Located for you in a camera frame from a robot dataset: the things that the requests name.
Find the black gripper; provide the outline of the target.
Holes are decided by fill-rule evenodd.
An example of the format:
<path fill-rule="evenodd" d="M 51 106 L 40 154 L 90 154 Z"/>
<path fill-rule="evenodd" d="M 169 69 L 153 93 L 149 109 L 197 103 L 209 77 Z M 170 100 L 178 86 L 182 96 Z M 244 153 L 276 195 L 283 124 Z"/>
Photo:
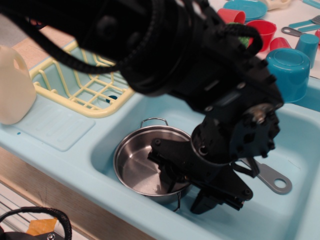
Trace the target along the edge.
<path fill-rule="evenodd" d="M 148 159 L 158 163 L 156 193 L 186 195 L 192 185 L 199 188 L 190 211 L 201 215 L 217 205 L 227 204 L 240 210 L 253 191 L 227 164 L 212 163 L 198 156 L 190 141 L 154 138 Z"/>

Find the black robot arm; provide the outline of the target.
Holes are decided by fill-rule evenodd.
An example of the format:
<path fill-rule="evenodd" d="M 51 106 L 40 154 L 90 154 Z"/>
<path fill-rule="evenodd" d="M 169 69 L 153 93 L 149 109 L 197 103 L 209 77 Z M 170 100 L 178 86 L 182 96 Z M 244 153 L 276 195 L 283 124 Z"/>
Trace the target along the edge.
<path fill-rule="evenodd" d="M 253 197 L 284 104 L 256 29 L 226 24 L 206 0 L 3 0 L 0 10 L 46 52 L 88 74 L 119 71 L 147 96 L 169 94 L 204 114 L 189 140 L 153 138 L 148 158 L 173 187 L 200 191 L 191 212 L 236 210 Z"/>

